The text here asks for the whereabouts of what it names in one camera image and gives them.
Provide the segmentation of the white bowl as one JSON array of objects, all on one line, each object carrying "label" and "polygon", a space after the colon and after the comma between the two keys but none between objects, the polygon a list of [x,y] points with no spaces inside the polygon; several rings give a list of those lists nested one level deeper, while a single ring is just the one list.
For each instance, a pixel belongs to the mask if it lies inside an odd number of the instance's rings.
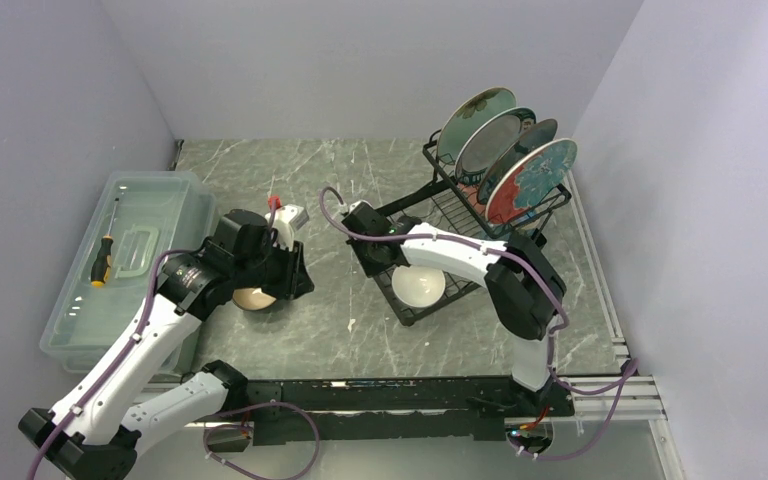
[{"label": "white bowl", "polygon": [[398,266],[391,277],[396,298],[412,308],[427,308],[442,299],[446,278],[442,270],[421,266]]}]

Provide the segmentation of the black wire dish rack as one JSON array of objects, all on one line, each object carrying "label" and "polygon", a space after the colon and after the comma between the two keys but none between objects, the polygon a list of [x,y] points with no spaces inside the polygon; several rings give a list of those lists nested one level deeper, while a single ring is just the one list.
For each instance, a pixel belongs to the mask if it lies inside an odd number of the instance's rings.
[{"label": "black wire dish rack", "polygon": [[[566,206],[572,200],[569,189],[559,184],[538,204],[536,209],[517,217],[513,224],[492,226],[478,211],[478,204],[468,198],[466,188],[455,182],[454,177],[445,172],[443,163],[436,158],[439,134],[439,131],[435,131],[422,147],[423,156],[433,167],[432,180],[416,192],[378,208],[377,214],[394,221],[400,214],[405,215],[408,208],[426,205],[431,208],[430,215],[437,219],[436,224],[454,233],[474,235],[489,240],[503,240],[508,234],[517,232],[530,237],[537,247],[543,247],[547,243],[543,230],[548,220],[556,210]],[[349,239],[347,244],[352,247],[358,257],[364,273],[375,280],[396,318],[404,326],[410,327],[478,289],[476,284],[446,273],[444,275],[446,287],[440,300],[428,307],[411,307],[398,300],[395,295],[392,284],[392,276],[396,268],[394,264],[385,266],[374,263],[356,240]]]}]

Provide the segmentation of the white plate teal lettered rim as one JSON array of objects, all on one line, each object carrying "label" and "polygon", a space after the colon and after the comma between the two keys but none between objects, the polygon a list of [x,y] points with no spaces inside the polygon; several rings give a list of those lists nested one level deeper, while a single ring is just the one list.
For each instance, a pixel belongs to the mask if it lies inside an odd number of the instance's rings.
[{"label": "white plate teal lettered rim", "polygon": [[467,186],[479,184],[489,167],[535,123],[535,112],[522,106],[507,109],[487,120],[459,152],[455,164],[456,180]]}]

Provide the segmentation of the red rimmed bottom plate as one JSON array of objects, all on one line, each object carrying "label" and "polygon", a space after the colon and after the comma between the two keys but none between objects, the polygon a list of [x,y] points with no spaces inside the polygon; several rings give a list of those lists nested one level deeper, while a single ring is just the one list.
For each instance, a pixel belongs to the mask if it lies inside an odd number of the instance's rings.
[{"label": "red rimmed bottom plate", "polygon": [[494,225],[506,224],[534,209],[563,181],[577,154],[577,142],[562,138],[526,155],[492,191],[486,204],[485,219]]}]

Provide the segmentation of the light blue flower plate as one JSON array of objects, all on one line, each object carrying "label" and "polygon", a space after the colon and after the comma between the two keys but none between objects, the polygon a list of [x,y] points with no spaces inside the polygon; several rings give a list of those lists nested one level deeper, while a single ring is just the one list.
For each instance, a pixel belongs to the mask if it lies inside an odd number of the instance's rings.
[{"label": "light blue flower plate", "polygon": [[456,109],[438,137],[437,159],[454,165],[467,140],[497,114],[517,105],[513,91],[506,87],[484,90]]}]

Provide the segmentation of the dark teal plate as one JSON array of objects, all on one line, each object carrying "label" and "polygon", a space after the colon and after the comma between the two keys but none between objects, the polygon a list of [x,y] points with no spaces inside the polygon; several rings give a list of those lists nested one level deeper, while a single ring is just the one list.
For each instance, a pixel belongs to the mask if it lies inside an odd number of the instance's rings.
[{"label": "dark teal plate", "polygon": [[519,135],[490,166],[476,191],[477,202],[485,205],[507,172],[530,152],[555,138],[559,124],[554,118],[542,120]]}]

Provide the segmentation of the pink mug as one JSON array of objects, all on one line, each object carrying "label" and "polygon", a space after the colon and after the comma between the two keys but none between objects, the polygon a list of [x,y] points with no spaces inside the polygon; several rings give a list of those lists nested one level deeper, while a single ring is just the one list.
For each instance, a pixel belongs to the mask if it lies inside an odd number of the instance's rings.
[{"label": "pink mug", "polygon": [[483,215],[486,206],[478,201],[478,187],[477,185],[465,185],[465,184],[459,184],[458,185],[459,191],[462,193],[462,195],[466,198],[467,203],[470,205],[470,207],[479,215]]}]

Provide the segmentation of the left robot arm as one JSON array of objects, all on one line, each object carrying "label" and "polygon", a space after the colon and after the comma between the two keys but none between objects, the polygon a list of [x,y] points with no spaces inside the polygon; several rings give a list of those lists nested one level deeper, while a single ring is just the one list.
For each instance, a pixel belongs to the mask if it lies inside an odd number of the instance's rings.
[{"label": "left robot arm", "polygon": [[247,377],[221,360],[147,402],[136,398],[236,291],[293,300],[313,290],[295,237],[307,219],[296,205],[266,215],[234,209],[199,248],[160,254],[143,303],[102,359],[52,407],[32,408],[21,418],[20,431],[37,450],[34,463],[48,460],[71,479],[122,479],[142,454],[184,425],[250,411]]}]

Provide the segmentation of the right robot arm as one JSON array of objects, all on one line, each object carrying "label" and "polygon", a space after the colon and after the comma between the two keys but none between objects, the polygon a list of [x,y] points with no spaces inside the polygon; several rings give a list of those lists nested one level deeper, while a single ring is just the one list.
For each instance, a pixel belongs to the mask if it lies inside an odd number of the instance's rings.
[{"label": "right robot arm", "polygon": [[566,286],[531,238],[480,240],[405,217],[392,223],[366,202],[331,224],[360,248],[365,266],[429,267],[484,288],[502,326],[514,337],[511,401],[534,415],[550,399],[553,335],[568,322]]}]

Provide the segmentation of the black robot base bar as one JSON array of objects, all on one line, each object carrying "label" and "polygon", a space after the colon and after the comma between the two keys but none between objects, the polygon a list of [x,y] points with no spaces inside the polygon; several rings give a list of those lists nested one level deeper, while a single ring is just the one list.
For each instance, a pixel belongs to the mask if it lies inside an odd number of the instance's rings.
[{"label": "black robot base bar", "polygon": [[207,415],[244,421],[257,446],[310,440],[469,437],[502,441],[517,423],[575,413],[560,386],[530,392],[509,376],[252,380],[247,392]]}]

